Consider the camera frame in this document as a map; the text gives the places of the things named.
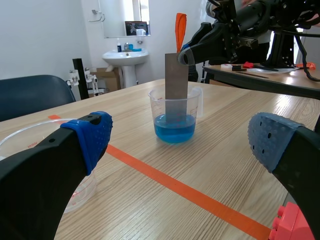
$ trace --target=plastic measuring cup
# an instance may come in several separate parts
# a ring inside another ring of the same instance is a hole
[[[165,87],[149,92],[155,134],[167,143],[183,143],[195,133],[197,116],[202,117],[201,87],[188,86],[186,99],[166,99]]]
[[[41,122],[7,136],[0,142],[0,161],[18,152],[33,148],[43,139],[60,128],[60,125],[72,119],[57,119]],[[64,213],[81,207],[94,193],[97,185],[95,173],[86,176],[76,188]]]

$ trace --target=red lego brick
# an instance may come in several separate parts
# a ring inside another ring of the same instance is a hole
[[[281,206],[273,221],[269,240],[315,240],[298,205],[288,202]]]
[[[243,64],[243,68],[244,69],[253,69],[254,68],[254,64],[252,62],[246,61],[245,64]]]

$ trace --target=soap bottle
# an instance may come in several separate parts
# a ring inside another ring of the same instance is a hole
[[[121,53],[122,49],[121,49],[121,44],[120,44],[119,38],[117,38],[117,41],[118,41],[118,43],[116,45],[117,45],[117,48],[118,48],[118,53]]]

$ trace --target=white sink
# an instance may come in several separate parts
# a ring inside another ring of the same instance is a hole
[[[147,50],[142,51],[128,51],[118,52],[116,50],[108,51],[102,55],[102,59],[113,66],[132,66],[136,64],[143,64],[148,57]]]
[[[147,60],[148,55],[149,53],[145,49],[128,52],[112,50],[103,54],[102,59],[110,65],[121,67],[124,87],[129,88],[138,84],[135,65],[143,64]]]

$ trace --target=dark blue chair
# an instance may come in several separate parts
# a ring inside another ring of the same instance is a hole
[[[56,76],[0,80],[0,122],[75,101],[68,84]]]

